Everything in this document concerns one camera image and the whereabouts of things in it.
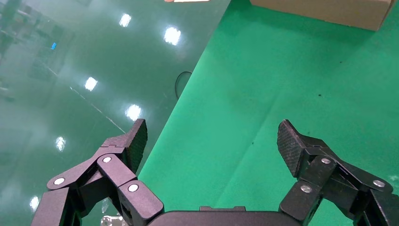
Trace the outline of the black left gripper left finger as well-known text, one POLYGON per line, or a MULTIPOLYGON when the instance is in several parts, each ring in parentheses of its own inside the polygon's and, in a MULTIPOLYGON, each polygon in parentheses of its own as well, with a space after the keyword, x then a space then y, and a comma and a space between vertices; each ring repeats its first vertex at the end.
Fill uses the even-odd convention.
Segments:
POLYGON ((126 134, 106 139, 88 160, 47 183, 33 226, 79 226, 108 198, 129 226, 147 226, 164 212, 162 201, 136 173, 147 143, 144 119, 126 134))

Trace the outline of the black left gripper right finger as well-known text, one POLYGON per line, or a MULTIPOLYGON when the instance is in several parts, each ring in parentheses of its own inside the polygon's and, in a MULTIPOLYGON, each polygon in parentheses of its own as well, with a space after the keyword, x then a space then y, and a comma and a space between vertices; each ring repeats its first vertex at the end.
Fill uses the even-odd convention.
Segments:
POLYGON ((321 139, 300 134, 288 120, 277 133, 278 151, 296 182, 279 211, 299 225, 310 223, 323 200, 355 226, 396 226, 399 197, 385 180, 339 158, 321 139))

